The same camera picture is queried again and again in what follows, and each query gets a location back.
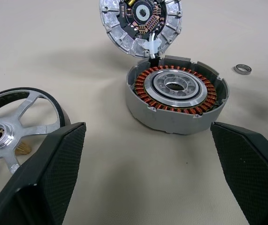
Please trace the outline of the translucent white plastic piece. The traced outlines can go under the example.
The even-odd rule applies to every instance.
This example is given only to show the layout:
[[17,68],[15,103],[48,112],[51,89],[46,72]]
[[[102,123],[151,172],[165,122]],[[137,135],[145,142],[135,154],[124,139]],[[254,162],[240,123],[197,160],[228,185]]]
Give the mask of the translucent white plastic piece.
[[155,39],[155,33],[150,34],[149,40],[142,44],[145,50],[149,51],[151,59],[155,59],[155,54],[159,52],[159,47],[162,41],[160,38]]

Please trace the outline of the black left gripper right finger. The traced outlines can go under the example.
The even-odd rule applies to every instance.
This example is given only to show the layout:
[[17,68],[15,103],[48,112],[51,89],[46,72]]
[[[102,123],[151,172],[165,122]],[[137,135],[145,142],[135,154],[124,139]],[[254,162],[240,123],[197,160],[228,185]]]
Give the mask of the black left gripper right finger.
[[221,122],[210,130],[226,182],[249,225],[268,225],[268,140]]

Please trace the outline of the spoked silver rotor wheel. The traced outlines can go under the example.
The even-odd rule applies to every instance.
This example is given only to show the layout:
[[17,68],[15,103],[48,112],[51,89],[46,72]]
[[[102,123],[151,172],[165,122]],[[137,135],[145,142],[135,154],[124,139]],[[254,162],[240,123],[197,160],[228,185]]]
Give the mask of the spoked silver rotor wheel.
[[[49,102],[55,112],[56,121],[48,125],[32,125],[25,127],[21,118],[38,100]],[[49,93],[31,87],[19,87],[0,92],[0,109],[20,100],[17,109],[7,116],[0,117],[0,159],[3,159],[11,174],[21,166],[16,150],[21,146],[22,139],[29,136],[48,135],[57,129],[71,124],[68,114],[58,101]]]

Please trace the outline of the silver motor cover circuit board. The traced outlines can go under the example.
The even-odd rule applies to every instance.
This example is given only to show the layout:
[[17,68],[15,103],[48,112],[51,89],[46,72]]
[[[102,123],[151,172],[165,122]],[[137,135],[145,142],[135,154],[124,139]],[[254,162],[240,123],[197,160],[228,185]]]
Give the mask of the silver motor cover circuit board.
[[181,0],[100,0],[101,22],[110,40],[124,53],[150,58],[142,47],[155,33],[162,43],[158,57],[182,31]]

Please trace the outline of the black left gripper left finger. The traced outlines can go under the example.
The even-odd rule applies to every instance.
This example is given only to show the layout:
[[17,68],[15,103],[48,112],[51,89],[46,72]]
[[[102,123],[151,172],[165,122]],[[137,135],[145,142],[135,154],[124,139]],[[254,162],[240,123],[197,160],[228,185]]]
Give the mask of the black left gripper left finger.
[[46,136],[0,192],[0,225],[62,225],[77,181],[86,123]]

